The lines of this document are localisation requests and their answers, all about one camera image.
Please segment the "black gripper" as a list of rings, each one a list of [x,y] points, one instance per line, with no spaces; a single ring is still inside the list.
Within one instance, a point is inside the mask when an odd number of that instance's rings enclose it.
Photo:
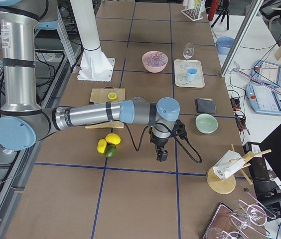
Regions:
[[[155,150],[157,153],[157,161],[164,162],[168,158],[168,151],[164,148],[167,144],[171,133],[164,129],[164,131],[158,130],[155,126],[151,127],[149,130],[150,142],[155,145]]]

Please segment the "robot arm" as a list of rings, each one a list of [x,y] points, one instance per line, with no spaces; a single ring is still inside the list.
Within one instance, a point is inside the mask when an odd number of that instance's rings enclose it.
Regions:
[[[67,82],[59,105],[85,106],[93,88],[126,87],[126,97],[140,96],[156,102],[172,95],[171,63],[162,73],[147,72],[141,62],[143,51],[160,50],[171,56],[170,24],[182,20],[180,4],[156,2],[105,1],[96,15],[102,49],[116,58],[111,82],[79,81],[77,75]]]

